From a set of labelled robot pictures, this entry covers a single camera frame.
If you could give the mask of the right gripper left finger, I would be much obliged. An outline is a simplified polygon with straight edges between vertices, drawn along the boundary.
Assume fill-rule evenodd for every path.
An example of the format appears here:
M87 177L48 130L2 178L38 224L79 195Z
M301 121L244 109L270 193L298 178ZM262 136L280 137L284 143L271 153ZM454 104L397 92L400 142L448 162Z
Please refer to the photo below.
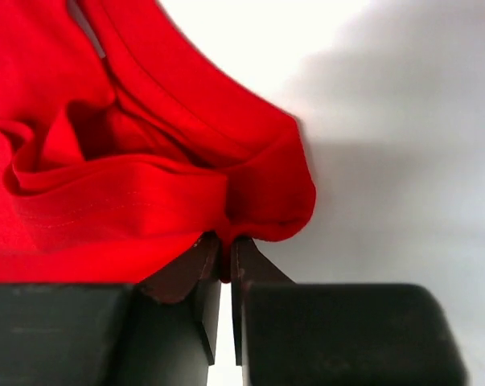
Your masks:
M0 284L0 385L204 385L219 239L136 285Z

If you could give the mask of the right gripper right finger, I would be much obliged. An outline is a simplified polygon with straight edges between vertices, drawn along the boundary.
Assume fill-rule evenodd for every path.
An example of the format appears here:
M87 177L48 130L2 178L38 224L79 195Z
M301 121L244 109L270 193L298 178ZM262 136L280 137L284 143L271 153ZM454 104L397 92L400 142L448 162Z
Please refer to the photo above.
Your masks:
M247 385L465 385L437 299L405 283L298 284L248 238L231 249L236 363Z

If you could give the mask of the red t shirt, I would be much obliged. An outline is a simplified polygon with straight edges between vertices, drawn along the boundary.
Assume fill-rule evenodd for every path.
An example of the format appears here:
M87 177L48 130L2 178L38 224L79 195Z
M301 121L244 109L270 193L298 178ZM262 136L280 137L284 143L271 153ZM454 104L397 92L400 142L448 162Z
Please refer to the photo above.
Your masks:
M0 1L0 282L137 283L204 233L280 241L315 187L296 120L155 1Z

